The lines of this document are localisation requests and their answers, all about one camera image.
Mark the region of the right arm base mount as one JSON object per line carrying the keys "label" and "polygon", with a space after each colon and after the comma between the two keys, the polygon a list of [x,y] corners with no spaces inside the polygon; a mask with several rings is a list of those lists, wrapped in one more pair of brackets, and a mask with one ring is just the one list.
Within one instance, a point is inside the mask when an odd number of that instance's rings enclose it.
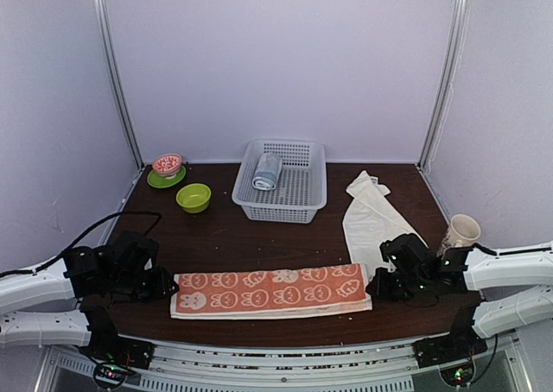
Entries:
{"label": "right arm base mount", "polygon": [[472,386],[479,378],[474,358],[487,351],[487,342],[473,329],[476,306],[461,308],[448,334],[412,344],[418,367],[437,366],[441,379],[453,388]]}

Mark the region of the orange bunny pattern towel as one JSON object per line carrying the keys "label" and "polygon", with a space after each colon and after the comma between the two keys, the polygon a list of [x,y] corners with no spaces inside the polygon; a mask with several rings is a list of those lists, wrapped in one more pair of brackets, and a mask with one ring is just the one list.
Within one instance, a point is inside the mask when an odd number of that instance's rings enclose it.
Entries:
{"label": "orange bunny pattern towel", "polygon": [[361,264],[175,276],[173,319],[307,319],[372,310]]}

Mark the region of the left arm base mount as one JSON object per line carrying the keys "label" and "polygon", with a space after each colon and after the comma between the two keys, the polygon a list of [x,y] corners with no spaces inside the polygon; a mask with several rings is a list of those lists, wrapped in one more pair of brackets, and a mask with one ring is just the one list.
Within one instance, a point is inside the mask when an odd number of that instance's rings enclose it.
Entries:
{"label": "left arm base mount", "polygon": [[149,368],[155,351],[152,343],[121,336],[103,307],[86,307],[79,312],[86,319],[90,338],[77,350],[94,364],[92,376],[98,386],[118,388],[137,374],[136,369]]}

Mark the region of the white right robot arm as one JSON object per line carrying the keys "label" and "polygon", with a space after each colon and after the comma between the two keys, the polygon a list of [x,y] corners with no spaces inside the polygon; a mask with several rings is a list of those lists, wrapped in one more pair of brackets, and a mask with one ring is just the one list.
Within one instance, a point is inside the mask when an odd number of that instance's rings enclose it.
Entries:
{"label": "white right robot arm", "polygon": [[373,298],[412,300],[429,291],[436,296],[489,288],[525,287],[500,300],[460,310],[457,328],[443,340],[448,357],[463,357],[476,337],[491,338],[552,317],[552,243],[489,249],[479,243],[432,253],[416,235],[403,234],[380,245],[384,262],[365,286]]}

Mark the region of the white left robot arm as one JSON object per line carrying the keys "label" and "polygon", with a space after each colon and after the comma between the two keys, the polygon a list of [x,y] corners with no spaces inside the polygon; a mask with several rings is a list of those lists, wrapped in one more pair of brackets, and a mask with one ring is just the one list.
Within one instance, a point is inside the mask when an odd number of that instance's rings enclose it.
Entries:
{"label": "white left robot arm", "polygon": [[158,243],[126,231],[114,243],[73,246],[59,256],[1,276],[1,346],[72,345],[95,350],[106,361],[124,354],[108,312],[88,307],[39,313],[35,307],[90,296],[150,303],[177,293],[174,277],[157,265]]}

